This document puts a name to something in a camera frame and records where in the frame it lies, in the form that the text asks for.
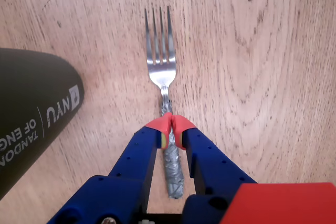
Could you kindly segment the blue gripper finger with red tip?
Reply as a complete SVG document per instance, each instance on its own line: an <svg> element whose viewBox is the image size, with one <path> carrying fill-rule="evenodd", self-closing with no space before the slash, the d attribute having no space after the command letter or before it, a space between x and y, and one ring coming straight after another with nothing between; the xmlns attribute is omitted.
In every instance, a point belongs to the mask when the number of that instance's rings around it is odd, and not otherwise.
<svg viewBox="0 0 336 224"><path fill-rule="evenodd" d="M174 115L172 126L176 146L186 151L197 194L233 196L241 184L255 182L188 119Z"/></svg>
<svg viewBox="0 0 336 224"><path fill-rule="evenodd" d="M167 112L138 130L109 175L88 179L49 223L137 223L147 212L156 153L169 144L171 118Z"/></svg>

